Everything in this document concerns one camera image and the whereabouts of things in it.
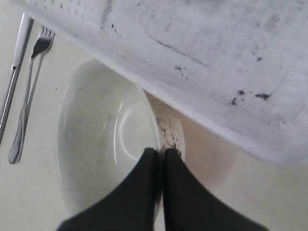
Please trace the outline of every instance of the white bowl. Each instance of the white bowl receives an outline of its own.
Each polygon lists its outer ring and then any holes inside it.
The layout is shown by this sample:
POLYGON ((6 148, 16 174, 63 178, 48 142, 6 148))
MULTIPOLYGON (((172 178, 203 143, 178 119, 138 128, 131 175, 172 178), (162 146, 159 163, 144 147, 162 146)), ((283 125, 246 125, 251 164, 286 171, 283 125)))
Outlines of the white bowl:
POLYGON ((110 193, 146 147, 161 149, 143 90, 102 63, 85 61, 66 91, 57 130, 60 186, 70 215, 110 193))

